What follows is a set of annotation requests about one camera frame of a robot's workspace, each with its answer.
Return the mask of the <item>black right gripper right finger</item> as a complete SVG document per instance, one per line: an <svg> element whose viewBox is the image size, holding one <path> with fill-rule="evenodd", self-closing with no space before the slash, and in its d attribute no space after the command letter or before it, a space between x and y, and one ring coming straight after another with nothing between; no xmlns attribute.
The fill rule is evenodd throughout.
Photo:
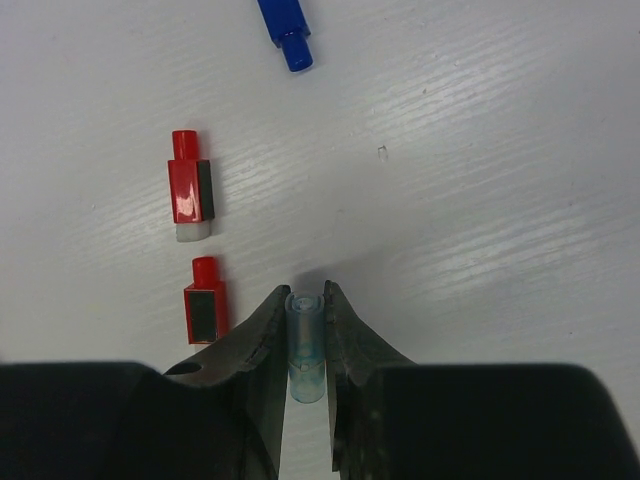
<svg viewBox="0 0 640 480"><path fill-rule="evenodd" d="M324 287L332 468L344 479L635 479L612 396L565 363L419 365Z"/></svg>

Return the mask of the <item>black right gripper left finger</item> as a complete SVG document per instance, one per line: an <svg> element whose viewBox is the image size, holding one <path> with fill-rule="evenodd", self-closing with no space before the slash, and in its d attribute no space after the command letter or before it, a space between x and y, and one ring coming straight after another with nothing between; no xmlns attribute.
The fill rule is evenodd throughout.
<svg viewBox="0 0 640 480"><path fill-rule="evenodd" d="M5 364L5 479L275 479L287 286L160 373L135 362Z"/></svg>

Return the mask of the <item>red marker cap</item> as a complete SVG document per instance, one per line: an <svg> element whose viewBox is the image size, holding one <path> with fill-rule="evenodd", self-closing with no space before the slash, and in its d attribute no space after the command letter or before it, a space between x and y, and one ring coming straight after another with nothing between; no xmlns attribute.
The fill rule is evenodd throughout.
<svg viewBox="0 0 640 480"><path fill-rule="evenodd" d="M172 146L167 168L176 239L200 241L211 234L215 219L211 164L201 156L195 130L173 131Z"/></svg>
<svg viewBox="0 0 640 480"><path fill-rule="evenodd" d="M188 342L211 344L230 331L227 284L214 256L194 258L192 275L184 289Z"/></svg>

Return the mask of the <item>light blue pen cap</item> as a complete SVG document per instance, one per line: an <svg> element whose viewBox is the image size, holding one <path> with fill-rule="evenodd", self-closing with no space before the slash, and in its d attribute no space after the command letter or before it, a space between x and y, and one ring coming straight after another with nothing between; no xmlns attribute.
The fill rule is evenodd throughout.
<svg viewBox="0 0 640 480"><path fill-rule="evenodd" d="M292 292L285 300L290 393L302 404L325 393L324 298Z"/></svg>

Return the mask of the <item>blue marker cap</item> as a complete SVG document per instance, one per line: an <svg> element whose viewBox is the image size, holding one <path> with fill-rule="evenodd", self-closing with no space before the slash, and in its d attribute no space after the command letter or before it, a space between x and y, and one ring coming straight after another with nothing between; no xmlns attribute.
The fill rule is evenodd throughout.
<svg viewBox="0 0 640 480"><path fill-rule="evenodd" d="M313 65L307 39L311 32L298 0L258 0L260 12L274 45L287 67L299 73Z"/></svg>

